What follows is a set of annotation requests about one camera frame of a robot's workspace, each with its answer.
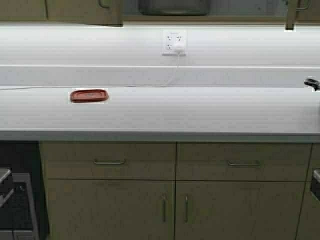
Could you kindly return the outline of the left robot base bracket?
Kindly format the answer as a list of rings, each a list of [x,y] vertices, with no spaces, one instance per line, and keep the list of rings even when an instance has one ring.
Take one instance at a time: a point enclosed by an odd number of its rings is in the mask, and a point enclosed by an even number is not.
[[[14,193],[12,171],[8,168],[0,169],[0,207],[2,207]]]

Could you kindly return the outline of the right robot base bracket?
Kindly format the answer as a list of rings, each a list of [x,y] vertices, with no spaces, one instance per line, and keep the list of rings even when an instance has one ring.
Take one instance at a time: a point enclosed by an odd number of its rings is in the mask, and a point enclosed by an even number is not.
[[[310,191],[313,196],[320,200],[320,169],[317,168],[312,172]]]

